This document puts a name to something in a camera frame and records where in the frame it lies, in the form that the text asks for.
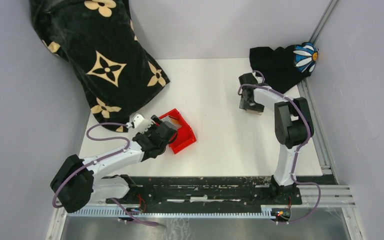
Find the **stack of credit cards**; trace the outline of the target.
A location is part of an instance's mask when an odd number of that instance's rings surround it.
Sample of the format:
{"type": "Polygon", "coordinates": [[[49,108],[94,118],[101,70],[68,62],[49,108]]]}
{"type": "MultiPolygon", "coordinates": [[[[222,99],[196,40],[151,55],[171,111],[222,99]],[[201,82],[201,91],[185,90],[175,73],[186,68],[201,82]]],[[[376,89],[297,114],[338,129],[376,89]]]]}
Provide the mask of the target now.
{"type": "Polygon", "coordinates": [[[167,114],[166,116],[164,116],[162,118],[162,120],[164,122],[169,122],[171,123],[172,125],[174,125],[177,129],[181,128],[182,127],[182,122],[180,120],[180,118],[178,116],[172,116],[172,115],[169,115],[167,114]]]}

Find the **red plastic bin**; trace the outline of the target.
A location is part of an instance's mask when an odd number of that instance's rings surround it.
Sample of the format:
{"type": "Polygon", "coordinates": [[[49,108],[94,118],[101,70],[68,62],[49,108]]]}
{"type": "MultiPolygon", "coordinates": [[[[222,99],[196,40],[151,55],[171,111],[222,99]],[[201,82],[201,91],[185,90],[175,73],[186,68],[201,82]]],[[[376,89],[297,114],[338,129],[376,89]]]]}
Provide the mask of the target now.
{"type": "Polygon", "coordinates": [[[169,147],[171,148],[173,153],[176,155],[182,150],[192,145],[193,143],[195,143],[197,141],[197,138],[191,126],[188,124],[188,122],[184,119],[182,114],[176,108],[161,115],[159,118],[162,120],[162,118],[165,117],[166,115],[179,117],[182,123],[182,127],[177,129],[176,140],[173,143],[169,144],[169,147]]]}

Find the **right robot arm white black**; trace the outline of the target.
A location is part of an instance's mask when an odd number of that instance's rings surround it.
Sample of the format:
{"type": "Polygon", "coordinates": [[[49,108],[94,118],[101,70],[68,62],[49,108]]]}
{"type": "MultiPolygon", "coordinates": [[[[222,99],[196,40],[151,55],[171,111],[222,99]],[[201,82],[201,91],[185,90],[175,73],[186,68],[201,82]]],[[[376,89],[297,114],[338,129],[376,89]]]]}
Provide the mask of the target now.
{"type": "Polygon", "coordinates": [[[271,176],[269,199],[282,204],[296,188],[295,169],[301,148],[314,135],[314,125],[308,101],[291,98],[259,83],[250,72],[239,78],[239,108],[248,113],[262,114],[265,109],[274,113],[274,133],[280,144],[277,166],[271,176]]]}

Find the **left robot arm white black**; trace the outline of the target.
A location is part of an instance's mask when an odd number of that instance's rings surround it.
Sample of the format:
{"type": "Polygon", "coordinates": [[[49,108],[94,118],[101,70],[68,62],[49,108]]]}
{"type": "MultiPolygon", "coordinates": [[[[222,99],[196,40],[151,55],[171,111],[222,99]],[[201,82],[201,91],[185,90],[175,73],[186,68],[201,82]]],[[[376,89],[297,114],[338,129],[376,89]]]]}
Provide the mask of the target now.
{"type": "Polygon", "coordinates": [[[120,137],[125,144],[106,153],[85,158],[76,154],[67,157],[50,183],[54,192],[54,208],[74,213],[89,202],[110,198],[121,199],[127,204],[134,202],[137,189],[122,176],[109,175],[127,166],[157,158],[178,136],[178,129],[171,121],[163,121],[156,115],[146,119],[136,114],[131,122],[115,122],[113,125],[134,129],[136,135],[132,139],[120,137]]]}

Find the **black cloth with daisy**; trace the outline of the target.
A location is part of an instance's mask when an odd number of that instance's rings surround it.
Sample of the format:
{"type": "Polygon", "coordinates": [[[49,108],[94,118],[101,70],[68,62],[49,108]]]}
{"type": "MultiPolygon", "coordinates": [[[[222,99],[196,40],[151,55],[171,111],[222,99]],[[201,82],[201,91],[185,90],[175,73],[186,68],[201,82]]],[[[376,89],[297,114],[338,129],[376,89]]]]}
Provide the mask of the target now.
{"type": "Polygon", "coordinates": [[[286,93],[312,75],[319,49],[310,42],[272,49],[268,46],[249,50],[252,70],[262,73],[264,82],[279,93],[286,93]]]}

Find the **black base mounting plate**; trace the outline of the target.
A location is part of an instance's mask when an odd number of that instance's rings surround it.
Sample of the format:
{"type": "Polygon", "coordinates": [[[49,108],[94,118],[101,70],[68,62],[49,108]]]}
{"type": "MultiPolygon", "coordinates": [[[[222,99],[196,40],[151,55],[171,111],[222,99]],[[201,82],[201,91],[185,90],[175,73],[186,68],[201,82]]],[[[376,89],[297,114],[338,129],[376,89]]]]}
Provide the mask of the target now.
{"type": "Polygon", "coordinates": [[[302,205],[304,186],[273,194],[270,176],[129,176],[130,190],[117,201],[145,213],[258,213],[261,206],[302,205]]]}

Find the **black blanket with beige flowers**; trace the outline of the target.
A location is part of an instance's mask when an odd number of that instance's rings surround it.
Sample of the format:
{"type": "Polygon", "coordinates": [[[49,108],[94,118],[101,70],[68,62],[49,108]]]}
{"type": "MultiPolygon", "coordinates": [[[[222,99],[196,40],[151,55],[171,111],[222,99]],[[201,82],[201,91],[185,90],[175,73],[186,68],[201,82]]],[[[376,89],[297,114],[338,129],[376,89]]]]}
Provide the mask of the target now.
{"type": "Polygon", "coordinates": [[[32,27],[79,80],[95,119],[127,132],[130,117],[170,82],[134,31],[127,0],[30,0],[32,27]]]}

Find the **aluminium rail frame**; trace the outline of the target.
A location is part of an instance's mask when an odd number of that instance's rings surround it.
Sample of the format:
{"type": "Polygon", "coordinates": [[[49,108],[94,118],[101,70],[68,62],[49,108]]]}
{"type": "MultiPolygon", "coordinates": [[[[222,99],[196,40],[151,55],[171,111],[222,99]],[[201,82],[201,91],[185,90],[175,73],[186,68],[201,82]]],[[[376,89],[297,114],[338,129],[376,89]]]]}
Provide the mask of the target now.
{"type": "Polygon", "coordinates": [[[133,138],[109,152],[80,158],[69,156],[50,183],[53,205],[69,215],[114,217],[127,223],[157,226],[149,218],[261,218],[290,225],[292,208],[341,208],[350,239],[362,235],[355,218],[354,200],[345,185],[327,185],[322,177],[297,177],[299,155],[314,134],[309,102],[291,98],[256,76],[239,78],[239,107],[274,114],[274,131],[280,144],[275,173],[250,181],[244,177],[143,177],[115,175],[114,171],[155,159],[167,147],[178,153],[196,139],[181,114],[172,110],[146,119],[136,114],[125,128],[133,138]]]}

